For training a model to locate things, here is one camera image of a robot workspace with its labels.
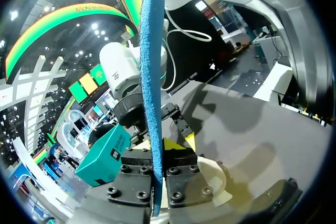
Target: blue scouring pad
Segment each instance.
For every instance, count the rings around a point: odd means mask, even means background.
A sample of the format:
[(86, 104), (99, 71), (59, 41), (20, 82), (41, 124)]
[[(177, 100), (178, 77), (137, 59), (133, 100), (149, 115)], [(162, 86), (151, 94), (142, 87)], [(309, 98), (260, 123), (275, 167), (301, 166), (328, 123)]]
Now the blue scouring pad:
[(140, 20), (140, 69), (143, 103), (151, 140), (154, 169), (154, 209), (160, 212), (162, 197), (162, 131), (161, 131), (161, 43), (164, 0), (143, 0)]

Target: black floor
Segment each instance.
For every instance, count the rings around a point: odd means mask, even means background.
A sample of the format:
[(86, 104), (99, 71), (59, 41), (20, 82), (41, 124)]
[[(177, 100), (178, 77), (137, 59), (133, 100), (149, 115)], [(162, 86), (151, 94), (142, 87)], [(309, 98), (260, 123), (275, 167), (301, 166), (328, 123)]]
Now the black floor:
[(260, 60), (255, 57), (256, 54), (254, 46), (250, 46), (210, 83), (214, 86), (254, 96), (269, 74), (268, 65), (261, 64)]

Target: screw head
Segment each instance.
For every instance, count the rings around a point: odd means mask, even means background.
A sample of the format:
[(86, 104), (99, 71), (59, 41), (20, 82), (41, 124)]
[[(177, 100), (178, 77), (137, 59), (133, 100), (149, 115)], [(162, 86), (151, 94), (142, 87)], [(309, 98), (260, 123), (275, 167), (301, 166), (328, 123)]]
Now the screw head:
[(108, 198), (117, 198), (121, 195), (121, 191), (112, 186), (107, 190), (107, 194)]
[(141, 200), (141, 201), (149, 201), (149, 194), (146, 193), (145, 191), (139, 191), (136, 194), (136, 197)]
[(148, 166), (142, 166), (140, 168), (140, 172), (141, 172), (142, 175), (148, 175), (148, 174), (151, 173), (151, 170), (149, 169)]
[(202, 188), (202, 194), (205, 197), (209, 197), (213, 194), (213, 189), (211, 187), (204, 187)]
[(175, 191), (171, 194), (170, 199), (173, 202), (182, 202), (183, 201), (183, 194), (179, 191)]
[(122, 173), (129, 173), (129, 172), (131, 172), (131, 168), (130, 168), (128, 165), (122, 165), (122, 166), (120, 167), (120, 171), (121, 171)]
[(179, 169), (177, 169), (176, 167), (170, 167), (169, 168), (169, 173), (171, 175), (178, 175), (180, 173)]
[(198, 172), (200, 171), (200, 169), (199, 169), (199, 167), (198, 167), (197, 165), (191, 165), (191, 166), (189, 167), (189, 169), (190, 169), (190, 171), (191, 171), (192, 173), (198, 173)]

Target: teal cardboard box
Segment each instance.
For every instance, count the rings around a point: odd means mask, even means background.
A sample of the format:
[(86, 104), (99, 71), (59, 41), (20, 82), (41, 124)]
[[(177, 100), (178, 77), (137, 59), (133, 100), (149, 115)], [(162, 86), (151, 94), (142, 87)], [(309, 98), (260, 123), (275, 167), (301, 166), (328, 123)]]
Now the teal cardboard box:
[(75, 174), (90, 186), (111, 182), (121, 166), (121, 155), (131, 146), (131, 135), (119, 124), (95, 142)]

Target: white cable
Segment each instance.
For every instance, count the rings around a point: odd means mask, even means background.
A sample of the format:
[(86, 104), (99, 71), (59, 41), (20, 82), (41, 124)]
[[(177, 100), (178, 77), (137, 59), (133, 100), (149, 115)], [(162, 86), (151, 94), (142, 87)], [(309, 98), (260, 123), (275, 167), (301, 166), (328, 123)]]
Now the white cable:
[[(172, 52), (171, 52), (171, 50), (170, 50), (170, 47), (169, 47), (167, 41), (168, 41), (168, 36), (169, 36), (169, 34), (171, 34), (171, 33), (175, 33), (175, 32), (177, 32), (177, 31), (181, 32), (181, 31), (178, 30), (178, 29), (170, 30), (170, 31), (167, 33), (166, 40), (163, 39), (163, 41), (164, 41), (164, 43), (165, 43), (165, 45), (166, 45), (166, 47), (167, 47), (167, 51), (168, 51), (168, 53), (169, 53), (169, 55), (170, 55), (170, 58), (171, 58), (171, 60), (172, 60), (172, 63), (173, 63), (173, 69), (174, 69), (174, 77), (173, 77), (173, 81), (172, 81), (172, 83), (169, 85), (168, 88), (161, 89), (161, 90), (163, 90), (163, 91), (167, 91), (167, 90), (171, 89), (171, 88), (174, 86), (174, 84), (175, 84), (175, 80), (176, 80), (176, 64), (175, 64), (174, 57), (173, 57), (173, 55), (172, 55)], [(202, 35), (202, 36), (205, 36), (205, 37), (210, 37), (208, 34), (204, 34), (204, 33), (201, 33), (201, 32), (199, 32), (199, 31), (192, 31), (192, 30), (184, 30), (184, 31), (187, 32), (187, 33), (190, 33), (190, 34), (198, 34), (198, 35)]]
[[(179, 27), (177, 25), (177, 23), (175, 23), (175, 21), (170, 16), (170, 13), (169, 13), (168, 10), (166, 10), (166, 14), (167, 14), (167, 17), (168, 17), (169, 21), (173, 24), (173, 26), (175, 26), (175, 28), (178, 31), (180, 31), (181, 33), (183, 33), (184, 35), (186, 35), (186, 36), (188, 36), (188, 37), (190, 37), (192, 39), (196, 39), (196, 40), (203, 41), (203, 42), (210, 42), (212, 40), (212, 37), (210, 35), (208, 35), (208, 34), (200, 33), (199, 31), (183, 30), (181, 27)], [(194, 34), (198, 34), (198, 35), (204, 36), (204, 37), (206, 37), (206, 39), (205, 38), (196, 37), (194, 35), (191, 35), (190, 33), (194, 33)]]
[[(173, 69), (174, 69), (174, 77), (173, 77), (173, 81), (172, 81), (172, 83), (169, 85), (168, 88), (161, 89), (161, 90), (163, 90), (163, 91), (167, 91), (167, 90), (171, 89), (171, 88), (174, 86), (175, 81), (176, 81), (176, 64), (175, 64), (175, 61), (174, 61), (174, 57), (173, 57), (173, 55), (172, 55), (172, 52), (171, 52), (171, 50), (170, 50), (170, 47), (169, 47), (169, 45), (168, 45), (168, 36), (169, 36), (169, 34), (179, 31), (179, 32), (183, 33), (184, 35), (186, 35), (186, 36), (188, 36), (188, 37), (190, 37), (190, 38), (192, 38), (192, 39), (196, 39), (196, 40), (199, 40), (199, 41), (202, 41), (202, 42), (210, 42), (210, 41), (212, 41), (212, 37), (211, 37), (210, 35), (208, 35), (208, 34), (201, 33), (200, 31), (192, 31), (192, 30), (184, 30), (184, 29), (182, 29), (180, 26), (177, 25), (177, 23), (175, 23), (175, 21), (173, 20), (173, 18), (170, 16), (170, 13), (168, 12), (168, 10), (166, 10), (166, 13), (167, 13), (167, 17), (168, 17), (168, 19), (170, 20), (170, 22), (173, 24), (173, 26), (174, 26), (176, 29), (174, 29), (174, 30), (170, 30), (170, 31), (167, 33), (166, 40), (163, 40), (164, 43), (166, 44), (168, 53), (169, 53), (170, 58), (171, 58), (172, 63), (173, 63)], [(205, 37), (205, 38), (199, 38), (199, 37), (194, 36), (194, 35), (192, 35), (192, 34), (198, 34), (198, 35), (201, 35), (201, 36), (203, 36), (203, 37)]]
[(166, 88), (166, 89), (161, 89), (161, 90), (163, 90), (163, 91), (167, 91), (167, 90), (171, 89), (171, 88), (174, 86), (174, 84), (175, 84), (175, 80), (176, 80), (176, 65), (175, 65), (175, 60), (174, 60), (174, 57), (173, 57), (173, 55), (172, 55), (172, 52), (170, 51), (169, 45), (168, 45), (168, 43), (167, 43), (166, 40), (163, 39), (164, 43), (166, 44), (166, 47), (167, 47), (168, 53), (169, 53), (169, 55), (170, 55), (170, 58), (172, 59), (173, 68), (174, 68), (174, 77), (173, 77), (172, 84), (170, 84), (168, 88)]

